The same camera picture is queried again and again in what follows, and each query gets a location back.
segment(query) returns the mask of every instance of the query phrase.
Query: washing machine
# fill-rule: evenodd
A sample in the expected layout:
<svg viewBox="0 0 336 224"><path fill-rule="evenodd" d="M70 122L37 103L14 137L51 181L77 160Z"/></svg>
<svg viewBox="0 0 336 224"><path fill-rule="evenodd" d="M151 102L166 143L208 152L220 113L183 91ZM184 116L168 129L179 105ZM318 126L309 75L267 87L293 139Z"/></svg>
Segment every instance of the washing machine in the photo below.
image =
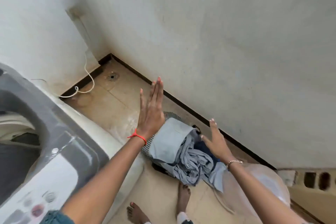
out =
<svg viewBox="0 0 336 224"><path fill-rule="evenodd" d="M60 209L123 146L97 124L0 63L0 222L40 223ZM103 224L144 168L139 156Z"/></svg>

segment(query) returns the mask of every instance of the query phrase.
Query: white control panel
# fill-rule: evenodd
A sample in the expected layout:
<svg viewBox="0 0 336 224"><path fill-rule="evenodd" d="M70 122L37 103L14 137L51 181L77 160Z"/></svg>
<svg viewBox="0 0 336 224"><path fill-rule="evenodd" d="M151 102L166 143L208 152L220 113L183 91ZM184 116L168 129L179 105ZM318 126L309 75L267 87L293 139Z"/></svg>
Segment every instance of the white control panel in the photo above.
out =
<svg viewBox="0 0 336 224"><path fill-rule="evenodd" d="M0 221L3 224L39 224L49 210L62 207L77 181L77 171L58 154L2 205Z"/></svg>

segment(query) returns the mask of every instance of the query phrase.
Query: hand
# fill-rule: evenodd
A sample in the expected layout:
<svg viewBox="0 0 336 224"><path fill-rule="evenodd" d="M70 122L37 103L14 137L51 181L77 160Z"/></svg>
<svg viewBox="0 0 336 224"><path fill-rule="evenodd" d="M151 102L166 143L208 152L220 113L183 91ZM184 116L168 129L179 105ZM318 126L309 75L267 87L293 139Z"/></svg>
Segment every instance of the hand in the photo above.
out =
<svg viewBox="0 0 336 224"><path fill-rule="evenodd" d="M136 132L147 140L165 123L162 111L163 81L159 77L156 82L152 82L147 101L142 92L143 90L140 89L140 115Z"/></svg>
<svg viewBox="0 0 336 224"><path fill-rule="evenodd" d="M214 119L210 120L210 129L212 140L210 141L206 136L201 135L202 141L205 142L209 150L215 157L219 158L224 164L228 164L231 160L236 158L232 155L229 147L225 142L225 138L217 128L217 123Z"/></svg>

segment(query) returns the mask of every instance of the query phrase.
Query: bare foot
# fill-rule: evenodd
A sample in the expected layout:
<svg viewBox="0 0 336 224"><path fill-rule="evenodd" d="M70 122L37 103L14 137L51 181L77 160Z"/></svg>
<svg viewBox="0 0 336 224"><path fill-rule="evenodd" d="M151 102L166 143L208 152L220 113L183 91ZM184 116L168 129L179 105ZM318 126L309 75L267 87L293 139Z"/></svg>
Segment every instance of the bare foot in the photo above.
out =
<svg viewBox="0 0 336 224"><path fill-rule="evenodd" d="M134 224L145 224L150 222L149 218L141 211L140 207L131 202L127 207L128 220Z"/></svg>
<svg viewBox="0 0 336 224"><path fill-rule="evenodd" d="M180 182L178 185L176 217L180 212L186 212L190 195L191 195L190 188L187 185L183 185L183 183Z"/></svg>

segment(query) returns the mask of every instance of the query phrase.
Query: cable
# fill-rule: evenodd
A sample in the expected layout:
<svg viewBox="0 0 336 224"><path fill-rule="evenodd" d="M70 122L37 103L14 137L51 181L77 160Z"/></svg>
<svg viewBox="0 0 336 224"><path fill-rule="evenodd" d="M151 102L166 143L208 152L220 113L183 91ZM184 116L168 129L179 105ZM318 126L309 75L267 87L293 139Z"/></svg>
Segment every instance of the cable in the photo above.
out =
<svg viewBox="0 0 336 224"><path fill-rule="evenodd" d="M86 29L84 23L82 22L82 20L81 20L80 18L78 18L78 20L82 23L82 26L84 27L84 30L85 30L85 32L86 32L88 38L89 38L89 41L91 41L90 35L89 35L89 33L87 32L87 29ZM53 95L58 96L58 97L60 97L60 98L70 98L70 97L73 97L74 95L76 95L78 92L79 92L79 93L89 93L91 90L93 90L93 88L95 87L95 81L94 81L94 79L92 78L91 74L86 70L86 65L87 65L86 52L84 53L84 56L85 56L84 70L85 70L86 73L90 76L90 78L91 78L91 80L92 80L92 83L93 83L92 88L91 88L90 90L88 90L88 91L80 91L79 88L78 88L77 86L75 86L75 90L76 90L76 92L75 92L74 94L72 94L72 95L69 95L69 96L60 96L60 95L57 95L57 94L55 94L55 93L52 92ZM41 81L44 81L44 82L48 85L48 87L49 87L49 89L50 89L50 86L49 86L49 84L48 84L48 82L47 82L46 80L44 80L44 79L31 79L31 81L35 81L35 80L41 80Z"/></svg>

